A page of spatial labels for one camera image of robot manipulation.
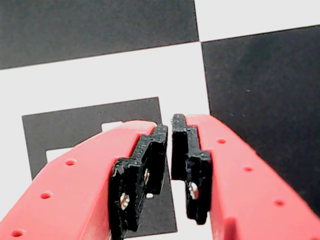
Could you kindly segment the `orange-red gripper finger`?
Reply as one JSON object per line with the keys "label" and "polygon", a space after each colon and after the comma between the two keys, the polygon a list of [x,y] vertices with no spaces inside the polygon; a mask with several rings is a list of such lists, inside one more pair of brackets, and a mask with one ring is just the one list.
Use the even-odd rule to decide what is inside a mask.
{"label": "orange-red gripper finger", "polygon": [[211,115],[172,117],[171,178],[186,214],[215,240],[317,240],[320,219],[233,130]]}
{"label": "orange-red gripper finger", "polygon": [[3,240],[122,240],[161,193],[168,127],[133,120],[47,163],[0,223]]}

